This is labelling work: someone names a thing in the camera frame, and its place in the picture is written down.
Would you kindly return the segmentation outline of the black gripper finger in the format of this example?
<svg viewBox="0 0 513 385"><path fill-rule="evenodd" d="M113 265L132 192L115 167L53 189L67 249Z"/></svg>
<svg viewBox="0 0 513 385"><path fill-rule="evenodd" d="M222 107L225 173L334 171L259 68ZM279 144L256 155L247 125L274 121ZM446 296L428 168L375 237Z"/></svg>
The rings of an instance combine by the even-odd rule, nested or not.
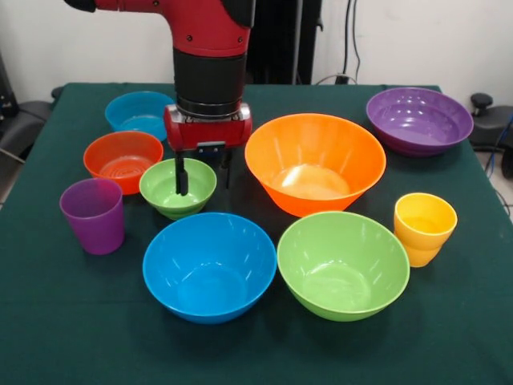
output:
<svg viewBox="0 0 513 385"><path fill-rule="evenodd" d="M225 173L225 188L229 188L231 176L232 150L225 150L221 159L221 169Z"/></svg>
<svg viewBox="0 0 513 385"><path fill-rule="evenodd" d="M176 168L176 193L181 196L188 194L188 173L184 166L184 154L176 151L175 154Z"/></svg>

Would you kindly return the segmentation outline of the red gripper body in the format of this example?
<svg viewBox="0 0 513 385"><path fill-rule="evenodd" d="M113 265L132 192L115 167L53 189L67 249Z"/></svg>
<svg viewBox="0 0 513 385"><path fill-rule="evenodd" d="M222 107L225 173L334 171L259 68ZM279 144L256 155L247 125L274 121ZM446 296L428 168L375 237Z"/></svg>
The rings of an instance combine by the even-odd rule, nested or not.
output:
<svg viewBox="0 0 513 385"><path fill-rule="evenodd" d="M202 147L234 148L248 141L252 132L252 113L249 105L242 103L235 115L209 120L184 115L173 104L164 109L164 126L169 146L175 152Z"/></svg>

